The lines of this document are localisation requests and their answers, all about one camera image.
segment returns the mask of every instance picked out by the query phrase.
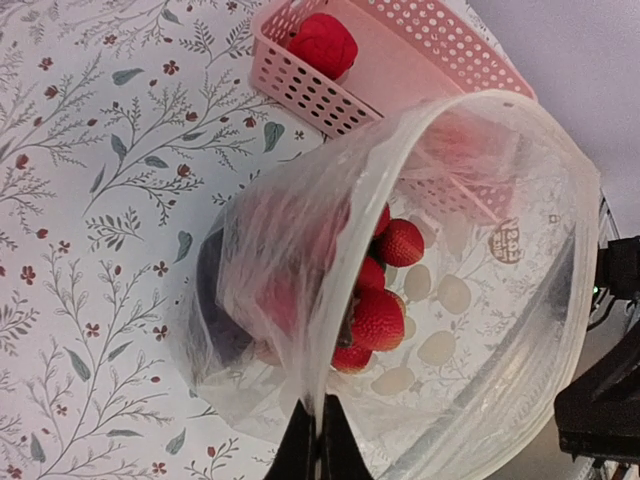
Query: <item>perforated basket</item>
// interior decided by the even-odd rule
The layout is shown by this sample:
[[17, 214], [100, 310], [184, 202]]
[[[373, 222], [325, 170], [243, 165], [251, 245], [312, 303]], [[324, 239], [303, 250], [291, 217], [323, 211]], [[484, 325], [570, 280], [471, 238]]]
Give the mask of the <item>perforated basket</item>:
[[[316, 12], [338, 18], [358, 43], [355, 64], [338, 83], [286, 50]], [[424, 100], [490, 88], [535, 98], [519, 73], [438, 1], [274, 0], [256, 13], [252, 29], [252, 84], [330, 138]], [[462, 180], [447, 179], [460, 194], [439, 200], [434, 215], [503, 218], [510, 185], [489, 189]]]

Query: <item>floral pattern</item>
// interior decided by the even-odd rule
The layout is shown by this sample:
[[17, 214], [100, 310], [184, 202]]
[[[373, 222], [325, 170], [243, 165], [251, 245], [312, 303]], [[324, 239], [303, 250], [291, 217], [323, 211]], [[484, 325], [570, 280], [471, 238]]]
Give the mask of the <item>floral pattern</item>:
[[[324, 140], [247, 85], [257, 8], [0, 7], [0, 479], [270, 465], [273, 445], [189, 391], [163, 321], [221, 206]], [[284, 134], [265, 152], [270, 122]]]

